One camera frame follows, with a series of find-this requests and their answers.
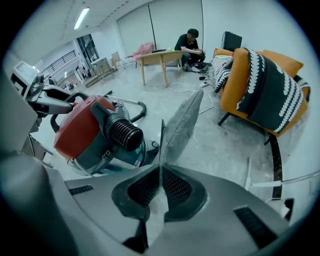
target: white cable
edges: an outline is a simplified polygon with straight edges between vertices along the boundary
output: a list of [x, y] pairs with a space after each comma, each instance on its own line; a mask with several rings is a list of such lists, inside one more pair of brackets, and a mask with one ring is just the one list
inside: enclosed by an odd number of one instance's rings
[[83, 168], [83, 167], [81, 166], [81, 164], [78, 162], [77, 159], [74, 159], [74, 163], [75, 163], [75, 165], [76, 165], [77, 167], [79, 167], [79, 169], [80, 169], [81, 171], [86, 172], [87, 174], [89, 174], [89, 176], [91, 176], [91, 177], [93, 177], [93, 178], [95, 177], [95, 176], [93, 176], [87, 169]]
[[[184, 91], [178, 91], [178, 90], [172, 89], [172, 86], [175, 86], [175, 85], [182, 85], [182, 86], [185, 87], [186, 90], [184, 90]], [[210, 84], [210, 83], [208, 83], [208, 82], [205, 83], [205, 86], [207, 86], [207, 85], [212, 86], [212, 88], [215, 88], [212, 84]], [[184, 93], [187, 93], [187, 92], [195, 92], [195, 91], [197, 91], [197, 90], [199, 89], [199, 87], [198, 87], [198, 88], [189, 89], [185, 84], [180, 83], [180, 82], [176, 82], [176, 83], [171, 84], [171, 85], [169, 86], [169, 89], [172, 90], [172, 91], [174, 91], [174, 92], [176, 92], [176, 93], [184, 94]], [[212, 106], [211, 106], [211, 107], [208, 107], [208, 108], [206, 108], [206, 109], [204, 109], [204, 110], [202, 110], [201, 112], [199, 112], [198, 115], [203, 114], [204, 112], [212, 109], [212, 108], [215, 106], [215, 104], [214, 104], [212, 98], [210, 97], [209, 93], [208, 93], [208, 97], [209, 97], [209, 99], [210, 99], [210, 101], [211, 101], [211, 103], [212, 103]]]

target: ceiling light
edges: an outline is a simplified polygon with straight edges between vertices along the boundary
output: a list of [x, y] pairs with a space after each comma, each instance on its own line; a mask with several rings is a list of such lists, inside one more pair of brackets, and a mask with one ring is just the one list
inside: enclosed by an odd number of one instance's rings
[[85, 8], [82, 10], [78, 20], [76, 21], [75, 23], [75, 26], [74, 26], [74, 30], [78, 29], [81, 25], [81, 22], [84, 20], [85, 16], [87, 15], [87, 13], [89, 12], [90, 8]]

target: wooden table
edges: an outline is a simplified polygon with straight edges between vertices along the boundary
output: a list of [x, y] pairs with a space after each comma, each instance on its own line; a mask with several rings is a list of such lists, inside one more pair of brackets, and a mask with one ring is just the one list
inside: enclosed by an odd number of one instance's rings
[[141, 71], [142, 71], [142, 83], [145, 86], [145, 71], [144, 65], [148, 64], [160, 64], [162, 68], [162, 76], [165, 87], [168, 87], [167, 75], [166, 75], [166, 63], [172, 62], [174, 60], [179, 60], [180, 68], [179, 70], [182, 71], [182, 50], [174, 50], [174, 51], [159, 51], [154, 52], [146, 55], [142, 55], [139, 58], [141, 63]]

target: black t-shirt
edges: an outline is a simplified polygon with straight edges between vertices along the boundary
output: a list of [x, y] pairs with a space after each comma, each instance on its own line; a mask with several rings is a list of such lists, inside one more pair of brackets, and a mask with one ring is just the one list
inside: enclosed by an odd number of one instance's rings
[[193, 42], [189, 42], [187, 39], [187, 34], [180, 35], [178, 42], [174, 47], [174, 50], [181, 51], [181, 47], [187, 47], [190, 50], [199, 49], [197, 40], [194, 40]]

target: man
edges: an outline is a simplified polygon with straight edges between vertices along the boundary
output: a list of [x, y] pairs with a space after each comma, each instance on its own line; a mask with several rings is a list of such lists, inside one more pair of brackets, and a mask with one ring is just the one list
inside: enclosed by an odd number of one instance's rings
[[194, 28], [190, 28], [187, 34], [180, 35], [178, 42], [174, 47], [175, 51], [183, 51], [182, 66], [184, 66], [184, 69], [189, 69], [193, 63], [201, 63], [206, 58], [206, 52], [199, 49], [196, 39], [198, 36], [199, 31]]

